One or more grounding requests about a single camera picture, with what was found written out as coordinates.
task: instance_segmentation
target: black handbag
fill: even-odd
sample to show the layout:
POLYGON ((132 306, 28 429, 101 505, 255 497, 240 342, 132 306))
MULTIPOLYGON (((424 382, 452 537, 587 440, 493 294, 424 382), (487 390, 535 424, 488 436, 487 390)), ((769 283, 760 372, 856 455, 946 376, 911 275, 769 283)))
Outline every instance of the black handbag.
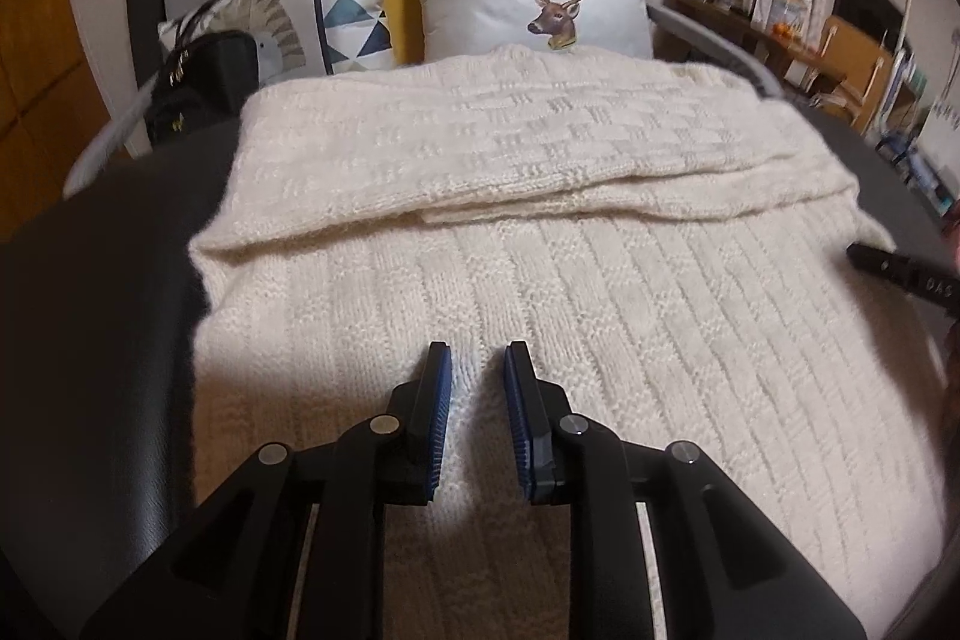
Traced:
POLYGON ((152 145, 237 119, 259 88, 256 41, 245 31, 217 31, 170 53, 144 115, 152 145))

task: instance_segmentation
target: knitted texture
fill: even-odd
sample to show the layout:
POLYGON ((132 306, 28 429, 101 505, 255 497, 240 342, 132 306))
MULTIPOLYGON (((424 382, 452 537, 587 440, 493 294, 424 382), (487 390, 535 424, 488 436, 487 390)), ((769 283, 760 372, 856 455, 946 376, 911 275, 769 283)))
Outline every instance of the knitted texture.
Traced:
POLYGON ((853 241, 889 244, 850 172, 713 68, 504 47, 259 92, 191 245, 197 497, 380 413, 445 340, 443 476, 387 510, 386 635, 565 637, 568 513, 520 499, 501 389, 525 339, 574 410, 700 444, 880 637, 939 557, 942 384, 853 241))

